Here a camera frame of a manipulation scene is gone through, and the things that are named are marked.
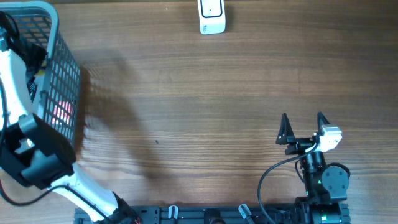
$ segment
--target wooden table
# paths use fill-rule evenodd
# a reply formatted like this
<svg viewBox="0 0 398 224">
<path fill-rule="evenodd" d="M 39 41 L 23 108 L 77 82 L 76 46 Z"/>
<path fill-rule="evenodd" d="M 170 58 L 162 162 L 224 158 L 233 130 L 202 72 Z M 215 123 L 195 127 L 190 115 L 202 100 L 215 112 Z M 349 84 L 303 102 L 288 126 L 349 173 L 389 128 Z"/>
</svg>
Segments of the wooden table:
<svg viewBox="0 0 398 224">
<path fill-rule="evenodd" d="M 194 1 L 56 8 L 83 70 L 78 163 L 131 205 L 255 205 L 261 174 L 288 158 L 275 145 L 282 113 L 304 137 L 323 111 L 343 130 L 326 161 L 351 169 L 353 223 L 398 220 L 396 3 L 226 2 L 226 32 L 209 36 Z M 39 194 L 1 178 L 16 200 Z M 294 164 L 262 194 L 304 196 Z M 0 220 L 71 223 L 74 208 L 57 194 L 0 200 Z"/>
</svg>

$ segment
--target mesh basket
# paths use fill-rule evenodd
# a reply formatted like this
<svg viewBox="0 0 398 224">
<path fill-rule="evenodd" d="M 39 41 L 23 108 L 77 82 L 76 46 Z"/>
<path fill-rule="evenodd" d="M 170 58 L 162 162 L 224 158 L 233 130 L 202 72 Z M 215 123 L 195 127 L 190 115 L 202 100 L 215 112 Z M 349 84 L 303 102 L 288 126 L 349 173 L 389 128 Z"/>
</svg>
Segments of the mesh basket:
<svg viewBox="0 0 398 224">
<path fill-rule="evenodd" d="M 47 49 L 44 74 L 36 76 L 34 113 L 73 145 L 80 94 L 80 68 L 58 31 L 57 11 L 46 2 L 0 3 L 17 22 L 21 38 Z"/>
</svg>

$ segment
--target robotic arm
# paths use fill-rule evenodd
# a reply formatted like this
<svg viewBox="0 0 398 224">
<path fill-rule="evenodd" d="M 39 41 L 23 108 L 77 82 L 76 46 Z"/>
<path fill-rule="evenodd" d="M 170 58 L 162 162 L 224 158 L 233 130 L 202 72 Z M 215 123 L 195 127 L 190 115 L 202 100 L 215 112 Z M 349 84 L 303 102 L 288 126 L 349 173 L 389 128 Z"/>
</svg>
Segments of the robotic arm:
<svg viewBox="0 0 398 224">
<path fill-rule="evenodd" d="M 158 220 L 159 224 L 350 223 L 348 206 L 341 203 L 347 199 L 350 172 L 341 164 L 327 164 L 323 156 L 338 145 L 342 132 L 321 112 L 318 113 L 318 131 L 310 138 L 295 138 L 287 115 L 282 116 L 276 144 L 287 145 L 285 153 L 298 156 L 279 162 L 263 174 L 258 188 L 259 207 L 241 205 L 238 210 L 236 207 L 171 206 L 168 211 L 159 207 L 131 208 L 84 173 L 76 163 L 70 142 L 34 114 L 26 83 L 37 73 L 46 52 L 21 40 L 14 29 L 16 25 L 13 27 L 7 15 L 0 12 L 0 166 L 24 187 L 34 185 L 48 191 L 33 201 L 18 203 L 5 194 L 0 182 L 0 194 L 7 202 L 16 206 L 30 205 L 54 191 L 83 210 L 76 212 L 82 214 L 78 219 L 82 221 L 75 220 L 75 223 L 141 224 L 146 220 L 149 223 Z M 305 184 L 307 197 L 297 197 L 292 204 L 264 205 L 261 184 L 266 175 L 277 166 L 296 160 L 301 165 L 303 177 L 298 170 L 297 173 Z"/>
<path fill-rule="evenodd" d="M 79 168 L 69 141 L 34 114 L 26 85 L 28 76 L 34 74 L 27 71 L 38 71 L 45 50 L 20 40 L 3 12 L 0 12 L 0 49 L 0 166 L 24 187 L 34 185 L 48 188 L 46 193 L 54 191 L 63 195 L 94 222 L 119 223 L 130 218 L 139 223 L 139 217 L 124 200 L 102 188 Z M 35 202 L 14 202 L 4 191 L 2 196 L 13 205 Z"/>
</svg>

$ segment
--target white plastic object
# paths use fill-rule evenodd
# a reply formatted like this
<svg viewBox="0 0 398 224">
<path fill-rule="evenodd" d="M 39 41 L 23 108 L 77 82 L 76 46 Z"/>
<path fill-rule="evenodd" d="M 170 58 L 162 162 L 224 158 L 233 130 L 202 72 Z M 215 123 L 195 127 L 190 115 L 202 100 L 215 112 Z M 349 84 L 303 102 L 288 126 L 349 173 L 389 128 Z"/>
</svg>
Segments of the white plastic object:
<svg viewBox="0 0 398 224">
<path fill-rule="evenodd" d="M 72 166 L 75 173 L 71 176 L 65 175 L 52 182 L 50 188 L 58 185 L 68 185 L 82 197 L 87 199 L 87 201 L 95 205 L 96 208 L 103 212 L 107 217 L 112 215 L 115 209 L 118 208 L 118 202 L 112 191 L 101 187 L 97 182 L 95 182 L 95 180 L 86 174 L 86 172 L 80 169 L 77 163 L 74 163 Z M 90 216 L 93 222 L 104 219 L 103 216 L 67 189 L 57 188 L 54 192 L 66 197 L 69 201 L 83 209 Z"/>
<path fill-rule="evenodd" d="M 321 129 L 322 132 L 319 136 L 319 144 L 315 152 L 327 152 L 334 149 L 343 138 L 343 132 L 334 124 L 322 125 Z M 315 145 L 306 149 L 305 152 L 311 151 L 314 147 Z"/>
<path fill-rule="evenodd" d="M 225 31 L 224 0 L 198 0 L 200 32 L 204 35 Z"/>
<path fill-rule="evenodd" d="M 33 112 L 26 86 L 25 62 L 12 50 L 0 51 L 0 78 L 4 84 L 7 99 L 8 126 L 18 122 L 22 115 Z M 3 126 L 2 101 L 0 98 L 0 130 Z"/>
</svg>

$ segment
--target black cable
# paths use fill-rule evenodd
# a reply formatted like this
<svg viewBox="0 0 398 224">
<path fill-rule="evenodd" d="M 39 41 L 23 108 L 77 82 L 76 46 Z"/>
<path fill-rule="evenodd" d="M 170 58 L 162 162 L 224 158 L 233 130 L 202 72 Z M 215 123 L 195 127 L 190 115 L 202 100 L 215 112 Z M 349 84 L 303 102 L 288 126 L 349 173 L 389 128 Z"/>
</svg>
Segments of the black cable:
<svg viewBox="0 0 398 224">
<path fill-rule="evenodd" d="M 4 138 L 6 137 L 6 129 L 7 129 L 7 117 L 8 117 L 8 111 L 7 111 L 7 98 L 6 98 L 6 91 L 4 89 L 4 84 L 0 78 L 0 90 L 1 90 L 1 104 L 2 104 L 2 130 L 1 130 L 1 135 L 0 135 L 0 156 L 1 156 L 1 150 L 2 150 L 2 145 L 4 143 Z"/>
<path fill-rule="evenodd" d="M 1 180 L 0 180 L 0 194 L 3 197 L 3 199 L 10 203 L 11 205 L 14 206 L 18 206 L 18 207 L 22 207 L 22 206 L 27 206 L 27 205 L 32 205 L 33 203 L 38 202 L 40 199 L 44 198 L 45 196 L 47 196 L 49 193 L 51 193 L 52 191 L 54 191 L 55 189 L 59 189 L 59 188 L 64 188 L 68 191 L 70 191 L 72 194 L 74 194 L 76 197 L 78 197 L 80 200 L 82 200 L 84 203 L 86 203 L 90 208 L 92 208 L 94 211 L 98 212 L 98 214 L 100 214 L 102 217 L 104 217 L 104 219 L 110 223 L 114 223 L 110 218 L 108 218 L 103 212 L 101 212 L 100 209 L 98 209 L 95 205 L 93 205 L 92 203 L 90 203 L 89 201 L 87 201 L 87 199 L 85 199 L 83 196 L 81 196 L 78 192 L 76 192 L 75 190 L 73 190 L 71 187 L 69 187 L 68 185 L 58 185 L 55 186 L 51 189 L 49 189 L 48 191 L 44 192 L 43 194 L 41 194 L 40 196 L 38 196 L 37 198 L 28 201 L 28 202 L 15 202 L 13 201 L 13 199 L 9 198 L 7 196 L 7 194 L 4 191 L 4 188 L 2 187 L 1 184 Z"/>
<path fill-rule="evenodd" d="M 301 159 L 301 158 L 303 158 L 303 157 L 309 155 L 309 154 L 312 153 L 313 151 L 315 151 L 315 150 L 317 149 L 317 147 L 318 147 L 318 142 L 316 142 L 316 143 L 314 144 L 313 149 L 311 149 L 310 151 L 306 152 L 305 154 L 302 154 L 301 156 L 296 156 L 296 157 L 293 157 L 293 158 L 290 158 L 290 159 L 286 159 L 286 160 L 284 160 L 284 161 L 282 161 L 282 162 L 278 162 L 277 164 L 274 164 L 272 167 L 268 168 L 267 171 L 265 171 L 265 173 L 261 176 L 260 181 L 259 181 L 259 186 L 258 186 L 258 188 L 257 188 L 257 199 L 258 199 L 258 201 L 259 201 L 259 205 L 260 205 L 260 208 L 261 208 L 263 214 L 267 217 L 267 219 L 269 220 L 270 223 L 275 224 L 275 222 L 272 220 L 272 218 L 268 215 L 268 213 L 267 213 L 266 209 L 264 208 L 264 206 L 263 206 L 263 204 L 262 204 L 262 201 L 261 201 L 261 185 L 262 185 L 262 181 L 264 180 L 264 178 L 266 177 L 266 175 L 267 175 L 271 170 L 273 170 L 273 169 L 275 169 L 276 167 L 279 167 L 280 165 L 285 164 L 285 163 L 287 163 L 287 162 L 292 162 L 292 161 L 294 161 L 294 160 Z"/>
<path fill-rule="evenodd" d="M 4 142 L 4 138 L 5 138 L 5 132 L 7 129 L 7 116 L 8 116 L 8 112 L 7 112 L 7 101 L 6 101 L 6 91 L 4 89 L 4 84 L 0 78 L 0 90 L 1 90 L 1 101 L 2 101 L 2 113 L 3 113 L 3 126 L 2 126 L 2 131 L 1 131 L 1 135 L 0 135 L 0 155 L 1 155 L 1 150 L 2 150 L 2 145 Z M 33 203 L 38 202 L 39 200 L 41 200 L 42 198 L 44 198 L 46 195 L 48 195 L 50 192 L 52 192 L 55 189 L 58 188 L 64 188 L 68 191 L 70 191 L 71 193 L 73 193 L 76 197 L 78 197 L 80 200 L 82 200 L 83 202 L 85 202 L 90 208 L 92 208 L 94 211 L 98 212 L 98 214 L 100 214 L 102 217 L 104 217 L 104 219 L 110 223 L 114 223 L 110 218 L 108 218 L 103 212 L 101 212 L 100 209 L 98 209 L 95 205 L 93 205 L 92 203 L 90 203 L 89 201 L 87 201 L 87 199 L 85 199 L 83 196 L 81 196 L 78 192 L 76 192 L 75 190 L 73 190 L 71 187 L 67 186 L 67 185 L 58 185 L 55 186 L 51 189 L 49 189 L 48 191 L 44 192 L 43 194 L 41 194 L 40 196 L 38 196 L 37 198 L 29 201 L 29 202 L 15 202 L 13 201 L 11 198 L 8 197 L 8 195 L 6 194 L 6 192 L 4 191 L 4 188 L 2 187 L 1 184 L 1 180 L 0 180 L 0 195 L 1 197 L 8 203 L 10 203 L 11 205 L 15 205 L 15 206 L 27 206 L 27 205 L 32 205 Z"/>
<path fill-rule="evenodd" d="M 299 172 L 299 169 L 297 168 L 297 164 L 298 164 L 299 162 L 300 162 L 300 160 L 297 160 L 296 163 L 294 164 L 294 167 L 296 168 L 296 173 L 297 173 L 298 177 L 300 178 L 301 182 L 304 183 L 304 179 L 303 179 L 303 177 L 301 176 L 301 174 L 300 174 L 300 172 Z"/>
<path fill-rule="evenodd" d="M 351 172 L 349 171 L 348 167 L 344 166 L 343 164 L 340 164 L 340 163 L 338 163 L 338 162 L 332 162 L 332 163 L 329 163 L 329 164 L 326 165 L 326 166 L 327 166 L 327 167 L 331 167 L 331 166 L 340 167 L 340 168 L 342 168 L 345 172 L 347 172 L 348 178 L 351 176 Z"/>
<path fill-rule="evenodd" d="M 17 34 L 17 36 L 16 36 L 15 38 L 19 39 L 19 29 L 18 29 L 17 22 L 15 21 L 15 19 L 14 19 L 10 14 L 8 14 L 8 13 L 6 13 L 6 12 L 4 12 L 4 14 L 5 14 L 8 18 L 10 18 L 10 20 L 11 20 L 12 23 L 14 24 L 15 32 L 16 32 L 16 34 Z"/>
</svg>

